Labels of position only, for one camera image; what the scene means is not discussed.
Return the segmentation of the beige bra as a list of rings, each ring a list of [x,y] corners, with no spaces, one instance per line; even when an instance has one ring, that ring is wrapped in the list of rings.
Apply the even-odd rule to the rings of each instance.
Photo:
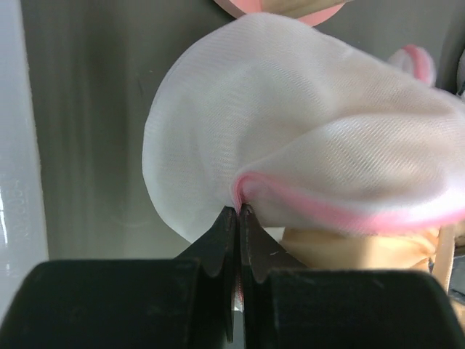
[[[464,223],[394,236],[287,228],[281,245],[310,268],[420,270],[431,273],[448,291],[455,249],[464,245]]]

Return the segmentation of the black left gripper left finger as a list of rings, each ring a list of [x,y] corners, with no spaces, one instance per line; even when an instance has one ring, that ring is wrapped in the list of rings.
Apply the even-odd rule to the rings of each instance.
[[[224,208],[170,260],[57,260],[24,279],[3,348],[224,348],[233,341],[238,219]]]

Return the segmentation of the pink two-tier wooden shelf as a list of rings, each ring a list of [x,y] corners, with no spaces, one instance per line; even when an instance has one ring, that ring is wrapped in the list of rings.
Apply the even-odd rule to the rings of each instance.
[[[309,26],[316,26],[333,17],[349,1],[259,1],[214,0],[224,11],[239,18],[243,15],[267,12],[297,19]]]

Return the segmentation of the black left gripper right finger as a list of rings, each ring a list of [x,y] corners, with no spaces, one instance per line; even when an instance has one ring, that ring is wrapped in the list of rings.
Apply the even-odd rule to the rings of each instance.
[[[247,348],[462,348],[440,285],[406,270],[312,270],[243,205],[238,218]]]

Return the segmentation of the pink-trimmed white mesh laundry bag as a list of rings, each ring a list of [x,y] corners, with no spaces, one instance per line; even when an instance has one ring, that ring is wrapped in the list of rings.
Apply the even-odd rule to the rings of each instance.
[[[464,223],[464,100],[426,64],[390,65],[278,15],[221,27],[155,94],[142,150],[155,210],[191,242],[244,204],[284,231]]]

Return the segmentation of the white perforated plastic basket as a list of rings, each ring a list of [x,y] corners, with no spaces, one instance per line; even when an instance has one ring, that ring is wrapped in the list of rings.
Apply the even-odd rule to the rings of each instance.
[[[19,1],[1,2],[1,313],[48,259],[36,124]]]

